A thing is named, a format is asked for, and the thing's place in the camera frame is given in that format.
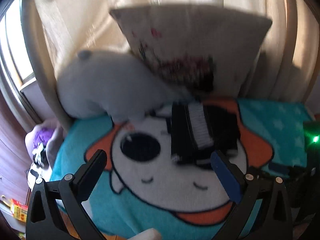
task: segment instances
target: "window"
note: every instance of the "window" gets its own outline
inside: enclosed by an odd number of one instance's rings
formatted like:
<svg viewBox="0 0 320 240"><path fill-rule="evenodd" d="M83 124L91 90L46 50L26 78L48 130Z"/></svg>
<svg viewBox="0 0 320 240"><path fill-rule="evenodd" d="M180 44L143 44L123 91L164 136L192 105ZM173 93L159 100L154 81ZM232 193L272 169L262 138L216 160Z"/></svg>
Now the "window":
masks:
<svg viewBox="0 0 320 240"><path fill-rule="evenodd" d="M21 27L21 1L14 0L0 22L0 45L7 72L18 90L34 79Z"/></svg>

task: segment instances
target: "blanket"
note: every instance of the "blanket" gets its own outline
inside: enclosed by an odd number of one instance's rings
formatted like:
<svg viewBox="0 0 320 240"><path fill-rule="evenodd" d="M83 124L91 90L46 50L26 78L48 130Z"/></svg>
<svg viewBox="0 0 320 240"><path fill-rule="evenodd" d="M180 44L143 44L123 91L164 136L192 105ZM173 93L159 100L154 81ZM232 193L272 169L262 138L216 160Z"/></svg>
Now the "blanket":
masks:
<svg viewBox="0 0 320 240"><path fill-rule="evenodd" d="M208 133L216 141L232 142L230 147L224 147L224 153L243 173L253 166L278 175L269 170L270 161L306 166L303 122L311 118L302 104L215 99L203 102L203 106L218 109L212 112L216 115L215 125L205 135ZM170 134L177 123L172 109L166 106L142 121L118 125L108 116L78 120L61 146L51 180L75 173L97 149L108 155L105 172L84 205L102 232L129 238L155 228L163 239L211 239L230 214L234 203L214 171L202 165L202 159L200 165L198 158L183 165L172 159L178 152L176 146L172 147L177 133ZM192 120L200 122L201 116L198 113L194 117L190 109L189 128L196 130ZM206 116L208 109L212 111L212 107L203 111ZM221 114L224 121L217 124ZM239 133L221 140L217 131L223 133L226 118L235 120ZM179 140L183 131L178 131ZM191 139L185 140L185 144L193 145L193 156L215 145L208 140L204 146L197 134L189 134ZM256 202L242 236L250 231L260 204L261 201Z"/></svg>

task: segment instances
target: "white cartoon face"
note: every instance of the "white cartoon face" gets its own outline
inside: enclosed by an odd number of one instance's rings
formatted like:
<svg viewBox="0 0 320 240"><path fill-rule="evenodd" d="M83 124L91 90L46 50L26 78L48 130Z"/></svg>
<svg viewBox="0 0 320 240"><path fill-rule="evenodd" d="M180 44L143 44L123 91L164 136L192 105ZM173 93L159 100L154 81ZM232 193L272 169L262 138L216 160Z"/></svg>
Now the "white cartoon face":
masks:
<svg viewBox="0 0 320 240"><path fill-rule="evenodd" d="M122 127L111 151L111 185L120 193L127 187L142 201L172 212L202 212L225 204L229 198L213 170L179 166L171 160L171 136L164 119L146 117ZM238 154L229 160L245 173L247 158L237 141Z"/></svg>

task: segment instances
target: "cartoon character print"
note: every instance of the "cartoon character print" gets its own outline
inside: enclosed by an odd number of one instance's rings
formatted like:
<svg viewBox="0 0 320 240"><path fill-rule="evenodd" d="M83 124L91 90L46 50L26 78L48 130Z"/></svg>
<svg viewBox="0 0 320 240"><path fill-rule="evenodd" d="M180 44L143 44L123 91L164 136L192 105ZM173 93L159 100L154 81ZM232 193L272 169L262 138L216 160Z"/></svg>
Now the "cartoon character print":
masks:
<svg viewBox="0 0 320 240"><path fill-rule="evenodd" d="M229 160L243 173L248 166L259 168L272 159L271 145L242 124L236 101L209 100L203 104L236 114L241 137L237 154L233 153ZM170 114L170 107L161 112ZM97 149L108 155L106 170L116 194L127 188L140 200L199 226L222 222L232 208L233 203L213 170L172 162L171 136L164 119L147 116L143 121L114 125L87 150L85 159L90 159Z"/></svg>

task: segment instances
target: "gray stuffed animal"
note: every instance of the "gray stuffed animal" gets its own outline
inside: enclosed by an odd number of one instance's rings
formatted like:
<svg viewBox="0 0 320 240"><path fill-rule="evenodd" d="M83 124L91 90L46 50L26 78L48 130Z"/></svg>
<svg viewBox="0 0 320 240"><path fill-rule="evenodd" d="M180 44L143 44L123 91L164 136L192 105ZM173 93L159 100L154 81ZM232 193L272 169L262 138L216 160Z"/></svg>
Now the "gray stuffed animal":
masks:
<svg viewBox="0 0 320 240"><path fill-rule="evenodd" d="M193 98L185 87L154 76L131 54L83 50L57 78L65 111L75 118L108 113L114 122L142 119L163 104Z"/></svg>

